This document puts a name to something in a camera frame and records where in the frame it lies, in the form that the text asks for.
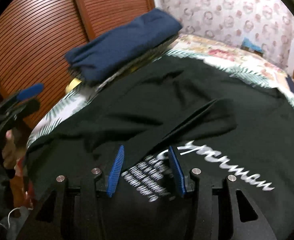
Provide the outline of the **person's left hand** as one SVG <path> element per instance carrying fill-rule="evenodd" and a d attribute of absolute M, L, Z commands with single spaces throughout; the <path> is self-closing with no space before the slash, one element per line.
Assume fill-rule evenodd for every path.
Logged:
<path fill-rule="evenodd" d="M 16 147 L 12 130 L 6 132 L 6 144 L 2 150 L 3 165 L 6 169 L 15 167 L 18 160 L 25 156 L 24 147 Z"/>

